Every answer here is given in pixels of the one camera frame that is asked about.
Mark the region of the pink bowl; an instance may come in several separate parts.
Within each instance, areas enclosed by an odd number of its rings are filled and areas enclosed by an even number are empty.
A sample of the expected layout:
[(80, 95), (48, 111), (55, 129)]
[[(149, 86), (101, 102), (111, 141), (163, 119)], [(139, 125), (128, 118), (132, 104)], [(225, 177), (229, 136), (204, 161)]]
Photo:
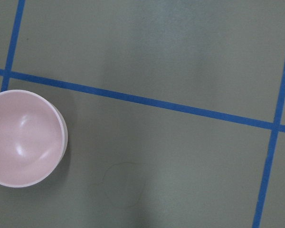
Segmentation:
[(0, 92), (0, 185), (23, 188), (47, 178), (68, 143), (62, 114), (26, 90)]

